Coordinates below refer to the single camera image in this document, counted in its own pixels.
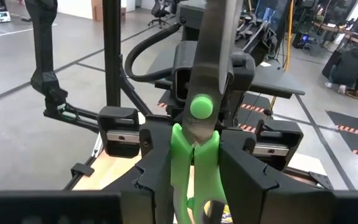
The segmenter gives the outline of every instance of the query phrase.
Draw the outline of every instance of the green pivot button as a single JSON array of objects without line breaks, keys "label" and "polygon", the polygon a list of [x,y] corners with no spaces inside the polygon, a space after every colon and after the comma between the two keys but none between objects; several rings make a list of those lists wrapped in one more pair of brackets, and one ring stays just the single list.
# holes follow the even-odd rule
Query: green pivot button
[{"label": "green pivot button", "polygon": [[214,109],[213,102],[208,95],[197,95],[190,105],[190,112],[197,119],[206,119]]}]

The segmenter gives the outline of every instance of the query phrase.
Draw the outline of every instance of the scissor blade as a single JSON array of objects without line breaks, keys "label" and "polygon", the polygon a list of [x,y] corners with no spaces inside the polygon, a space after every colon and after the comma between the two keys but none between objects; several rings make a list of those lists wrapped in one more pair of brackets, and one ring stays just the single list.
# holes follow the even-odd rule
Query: scissor blade
[{"label": "scissor blade", "polygon": [[[189,91],[183,113],[182,132],[190,144],[202,144],[215,130],[227,73],[241,13],[241,0],[207,0],[191,72]],[[207,96],[213,110],[207,118],[195,116],[191,104],[195,98]]]}]

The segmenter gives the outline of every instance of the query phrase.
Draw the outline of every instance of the cardboard box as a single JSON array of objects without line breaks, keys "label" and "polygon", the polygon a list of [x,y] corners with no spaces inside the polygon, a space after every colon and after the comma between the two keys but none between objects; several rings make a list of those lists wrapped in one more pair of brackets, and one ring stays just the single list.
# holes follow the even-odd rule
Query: cardboard box
[{"label": "cardboard box", "polygon": [[[125,22],[125,15],[126,15],[127,9],[125,7],[121,8],[121,22]],[[93,20],[94,21],[103,21],[103,7],[102,5],[99,6],[93,6]]]}]

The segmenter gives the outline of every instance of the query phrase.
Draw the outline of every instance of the black chair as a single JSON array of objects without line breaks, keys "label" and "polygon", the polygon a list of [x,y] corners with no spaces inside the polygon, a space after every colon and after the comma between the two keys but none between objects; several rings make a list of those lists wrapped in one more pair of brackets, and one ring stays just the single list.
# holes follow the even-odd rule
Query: black chair
[{"label": "black chair", "polygon": [[154,22],[158,22],[160,29],[162,29],[162,25],[168,25],[171,24],[163,21],[161,18],[166,17],[170,14],[167,10],[165,10],[166,7],[171,6],[172,2],[169,0],[155,0],[154,7],[152,9],[152,15],[156,17],[157,19],[153,19],[149,22],[149,26],[152,26]]}]

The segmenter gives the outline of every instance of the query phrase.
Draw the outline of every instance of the gray floor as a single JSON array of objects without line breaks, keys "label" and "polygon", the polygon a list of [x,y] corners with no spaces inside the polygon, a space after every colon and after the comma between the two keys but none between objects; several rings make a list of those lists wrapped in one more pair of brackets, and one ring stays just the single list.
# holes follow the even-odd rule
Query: gray floor
[{"label": "gray floor", "polygon": [[[15,14],[25,14],[24,9],[15,4],[9,7]],[[151,18],[147,11],[128,13],[122,25],[122,39],[145,30]],[[102,49],[102,24],[62,14],[55,23],[55,68],[62,88],[69,92],[68,101],[99,111],[106,101],[104,73],[78,63],[104,68],[102,52],[85,57]],[[18,91],[0,97],[0,189],[61,189],[70,180],[71,166],[89,158],[96,135],[43,117],[43,96],[24,85],[35,65],[31,30],[17,32],[27,29],[31,29],[31,25],[19,18],[0,24],[0,96],[19,86]],[[158,31],[151,28],[123,42],[124,56]],[[135,63],[135,73],[145,73],[159,50],[179,40],[180,34],[175,34],[146,50]],[[275,113],[300,120],[305,138],[298,151],[320,159],[335,188],[354,186],[358,189],[358,156],[353,155],[340,134],[315,129],[316,125],[312,125],[334,128],[327,110],[358,117],[358,101],[325,89],[325,80],[320,74],[326,58],[313,58],[295,49],[291,55],[289,72],[304,86],[306,95],[300,100],[278,99]],[[132,83],[153,112],[163,113],[156,105],[162,90],[149,84]],[[122,106],[133,106],[124,95]]]}]

